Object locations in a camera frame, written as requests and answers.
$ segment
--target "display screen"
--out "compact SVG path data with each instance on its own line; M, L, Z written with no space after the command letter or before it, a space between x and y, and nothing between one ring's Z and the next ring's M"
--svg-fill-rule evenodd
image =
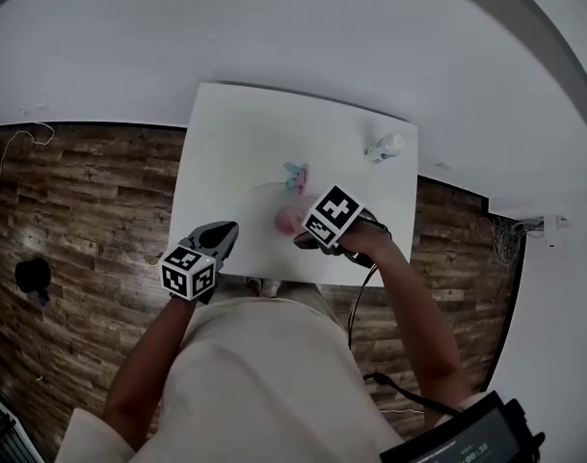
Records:
M507 463L519 451L512 431L494 408L455 438L411 463Z

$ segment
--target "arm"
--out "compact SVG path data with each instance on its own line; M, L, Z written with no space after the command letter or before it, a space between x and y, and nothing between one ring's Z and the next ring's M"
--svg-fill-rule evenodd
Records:
M451 407L471 396L449 325L387 233L359 223L339 243L367 254L377 264L421 394ZM433 427L440 416L424 408L426 427Z
M113 380L102 419L134 450L139 450L146 440L169 369L196 305L196 301L172 298Z

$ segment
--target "black object on wall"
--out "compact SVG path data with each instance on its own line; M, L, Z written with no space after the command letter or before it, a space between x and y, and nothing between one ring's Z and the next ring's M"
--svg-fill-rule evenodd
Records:
M14 277L23 293L36 291L40 304L43 307L47 304L49 295L46 288L51 284L51 269L46 260L36 258L20 262L14 269Z

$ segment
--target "white bottle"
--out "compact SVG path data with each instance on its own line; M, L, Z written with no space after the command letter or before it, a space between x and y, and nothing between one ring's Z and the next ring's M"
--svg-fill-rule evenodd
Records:
M378 165L383 163L386 159L393 158L400 154L405 147L405 140L401 135L388 134L381 141L366 148L363 156L368 160Z

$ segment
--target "hand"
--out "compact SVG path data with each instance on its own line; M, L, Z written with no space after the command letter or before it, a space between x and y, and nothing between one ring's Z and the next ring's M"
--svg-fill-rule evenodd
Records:
M340 236L338 243L349 252L366 254L373 260L378 253L395 247L386 231L363 221L354 223Z

